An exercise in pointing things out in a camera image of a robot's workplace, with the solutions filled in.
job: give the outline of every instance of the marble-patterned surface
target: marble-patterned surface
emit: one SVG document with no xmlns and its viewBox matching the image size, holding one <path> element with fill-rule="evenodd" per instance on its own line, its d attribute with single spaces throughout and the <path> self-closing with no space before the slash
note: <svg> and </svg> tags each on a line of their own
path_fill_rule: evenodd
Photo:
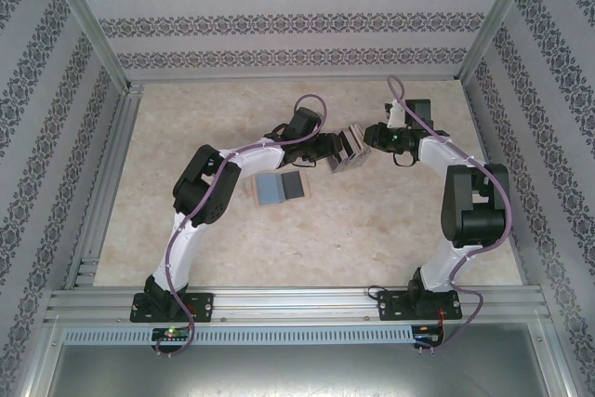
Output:
<svg viewBox="0 0 595 397">
<path fill-rule="evenodd" d="M 481 155 L 458 81 L 407 82 L 406 97 L 429 98 L 435 126 Z M 328 104 L 326 130 L 385 121 L 384 82 L 252 82 L 149 85 L 126 158 L 95 285 L 143 285 L 164 253 L 171 190 L 197 148 L 227 149 L 260 138 L 292 116 L 305 93 Z M 320 110 L 314 99 L 305 102 Z M 405 285 L 440 236 L 443 181 L 427 166 L 397 167 L 373 151 L 365 165 L 331 175 L 307 170 L 311 198 L 256 207 L 249 179 L 207 232 L 191 285 Z M 476 258 L 465 285 L 521 283 L 508 244 Z"/>
</svg>

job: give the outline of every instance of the enclosure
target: enclosure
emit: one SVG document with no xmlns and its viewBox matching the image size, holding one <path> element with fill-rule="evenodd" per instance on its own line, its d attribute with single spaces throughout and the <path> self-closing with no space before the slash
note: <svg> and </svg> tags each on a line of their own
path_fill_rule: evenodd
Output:
<svg viewBox="0 0 595 397">
<path fill-rule="evenodd" d="M 595 394 L 594 26 L 595 0 L 0 0 L 2 395 Z M 167 324 L 130 323 L 132 299 L 197 149 L 257 141 L 307 93 L 325 132 L 386 122 L 389 74 L 509 171 L 509 241 L 456 280 L 485 298 L 467 332 L 420 354 L 436 320 L 366 293 L 403 290 L 442 235 L 443 179 L 373 150 L 282 168 L 308 194 L 278 205 L 240 181 L 191 266 L 209 322 L 156 358 Z"/>
</svg>

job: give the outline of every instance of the table surface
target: table surface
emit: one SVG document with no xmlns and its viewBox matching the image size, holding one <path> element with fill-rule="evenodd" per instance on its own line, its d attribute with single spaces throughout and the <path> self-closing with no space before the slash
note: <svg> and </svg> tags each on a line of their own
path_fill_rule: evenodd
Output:
<svg viewBox="0 0 595 397">
<path fill-rule="evenodd" d="M 407 82 L 408 99 L 431 99 L 437 129 L 481 158 L 458 81 Z M 139 107 L 95 285 L 143 285 L 164 254 L 171 191 L 203 144 L 240 147 L 287 122 L 297 98 L 322 96 L 326 131 L 386 121 L 384 82 L 251 82 L 149 85 Z M 319 110 L 312 99 L 303 105 Z M 284 170 L 295 169 L 287 166 Z M 428 166 L 398 167 L 373 151 L 359 168 L 308 168 L 311 197 L 256 207 L 249 179 L 206 233 L 191 285 L 406 285 L 440 238 L 443 180 Z M 508 243 L 473 260 L 463 285 L 519 285 Z"/>
</svg>

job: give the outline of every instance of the damask pattern wall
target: damask pattern wall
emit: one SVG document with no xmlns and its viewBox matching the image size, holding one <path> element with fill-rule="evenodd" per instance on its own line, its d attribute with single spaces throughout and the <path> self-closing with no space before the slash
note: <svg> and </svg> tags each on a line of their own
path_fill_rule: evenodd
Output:
<svg viewBox="0 0 595 397">
<path fill-rule="evenodd" d="M 579 395 L 595 395 L 595 0 L 515 0 L 471 81 L 514 237 L 542 284 Z"/>
<path fill-rule="evenodd" d="M 495 0 L 87 0 L 133 80 L 453 76 Z"/>
<path fill-rule="evenodd" d="M 65 0 L 0 0 L 0 396 L 62 288 L 120 101 Z"/>
</svg>

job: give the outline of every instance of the patterned wallpaper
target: patterned wallpaper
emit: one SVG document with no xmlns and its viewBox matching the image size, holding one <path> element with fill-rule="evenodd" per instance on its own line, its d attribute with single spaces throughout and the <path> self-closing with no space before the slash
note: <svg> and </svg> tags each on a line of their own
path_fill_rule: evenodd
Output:
<svg viewBox="0 0 595 397">
<path fill-rule="evenodd" d="M 87 0 L 133 80 L 456 74 L 495 0 Z"/>
<path fill-rule="evenodd" d="M 593 0 L 515 0 L 466 86 L 516 194 L 514 237 L 542 284 L 579 395 L 595 395 Z"/>
<path fill-rule="evenodd" d="M 65 0 L 0 0 L 0 396 L 69 268 L 120 95 Z"/>
</svg>

